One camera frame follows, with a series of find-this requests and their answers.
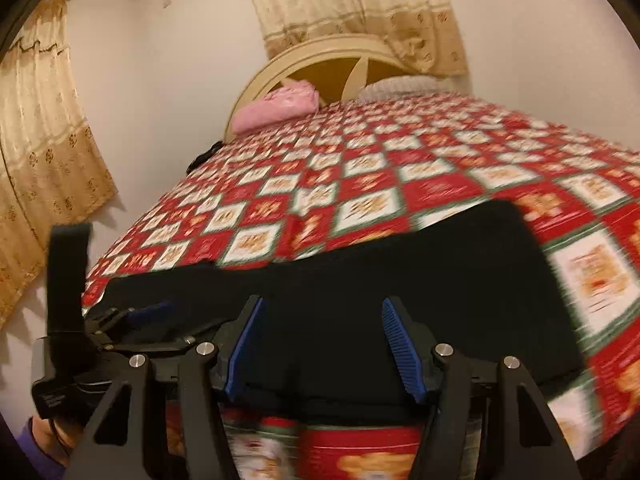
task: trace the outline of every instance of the white pillow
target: white pillow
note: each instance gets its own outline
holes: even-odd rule
[[[438,80],[429,75],[399,75],[365,86],[358,101],[380,101],[407,95],[431,94],[438,91]]]

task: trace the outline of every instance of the white wall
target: white wall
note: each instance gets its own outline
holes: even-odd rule
[[[474,93],[640,150],[640,50],[606,0],[451,0]]]
[[[99,256],[220,140],[266,62],[250,0],[71,0],[80,99],[120,190],[94,218]],[[640,148],[640,52],[605,0],[452,0],[474,92]],[[42,281],[0,332],[0,410],[32,412],[31,344],[44,334]]]

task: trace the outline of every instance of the pillow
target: pillow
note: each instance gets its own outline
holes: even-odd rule
[[[358,101],[380,101],[406,95],[430,94],[438,91],[438,80],[429,75],[399,75],[365,86]]]
[[[246,136],[273,124],[315,114],[319,108],[316,88],[309,81],[292,81],[240,108],[233,116],[231,129],[236,136]]]

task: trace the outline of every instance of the curtain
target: curtain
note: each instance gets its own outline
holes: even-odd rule
[[[268,55],[305,40],[375,34],[399,60],[421,73],[467,72],[462,38],[449,0],[253,0]]]
[[[0,327],[42,269],[53,224],[115,193],[78,102],[66,0],[44,0],[0,63]]]

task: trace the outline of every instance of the curved headboard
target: curved headboard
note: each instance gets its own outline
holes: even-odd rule
[[[288,80],[306,79],[320,93],[321,105],[327,105],[354,99],[381,79],[413,73],[377,36],[340,34],[301,43],[273,58],[247,85],[226,124],[225,142],[234,138],[231,118],[239,108]]]

